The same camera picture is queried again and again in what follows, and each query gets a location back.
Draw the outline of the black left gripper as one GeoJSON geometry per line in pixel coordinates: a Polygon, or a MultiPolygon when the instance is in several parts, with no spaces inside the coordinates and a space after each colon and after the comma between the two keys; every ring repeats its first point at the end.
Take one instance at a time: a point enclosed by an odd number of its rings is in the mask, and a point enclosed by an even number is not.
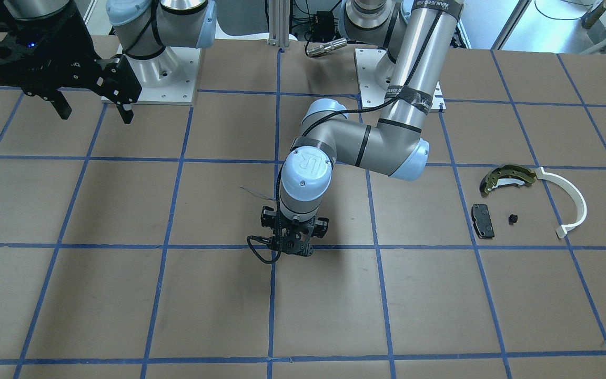
{"type": "Polygon", "coordinates": [[[281,213],[270,213],[269,228],[282,232],[280,243],[276,242],[277,235],[269,238],[269,249],[308,257],[314,252],[310,238],[323,238],[329,228],[329,219],[314,216],[305,222],[299,222],[289,220],[281,213]]]}

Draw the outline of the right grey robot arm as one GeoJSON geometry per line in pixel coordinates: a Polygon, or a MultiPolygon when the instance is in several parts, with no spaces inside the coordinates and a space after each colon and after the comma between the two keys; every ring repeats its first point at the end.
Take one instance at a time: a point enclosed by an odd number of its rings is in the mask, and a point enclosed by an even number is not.
{"type": "Polygon", "coordinates": [[[61,88],[88,89],[115,104],[124,123],[144,88],[182,74],[173,48],[209,48],[216,36],[213,1],[108,1],[121,51],[102,58],[74,1],[0,1],[0,86],[72,108],[61,88]]]}

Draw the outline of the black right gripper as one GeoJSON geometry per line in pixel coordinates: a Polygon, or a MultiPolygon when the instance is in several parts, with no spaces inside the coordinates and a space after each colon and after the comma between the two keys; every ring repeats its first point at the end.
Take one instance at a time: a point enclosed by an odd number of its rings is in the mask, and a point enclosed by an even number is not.
{"type": "Polygon", "coordinates": [[[0,86],[49,100],[63,120],[72,107],[60,88],[91,89],[123,122],[142,92],[123,54],[100,58],[74,1],[0,1],[0,86]]]}

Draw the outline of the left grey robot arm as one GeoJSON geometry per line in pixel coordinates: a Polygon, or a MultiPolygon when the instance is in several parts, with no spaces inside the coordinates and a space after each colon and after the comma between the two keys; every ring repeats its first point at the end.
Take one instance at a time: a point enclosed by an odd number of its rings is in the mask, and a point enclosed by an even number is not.
{"type": "Polygon", "coordinates": [[[276,208],[265,206],[262,226],[271,237],[248,236],[276,252],[310,256],[311,238],[322,238],[329,219],[318,216],[337,163],[413,182],[423,172],[430,144],[421,136],[435,88],[461,17],[462,1],[344,1],[339,30],[344,37],[386,50],[390,64],[378,86],[375,125],[350,118],[351,110],[322,98],[301,120],[300,135],[279,169],[276,208]]]}

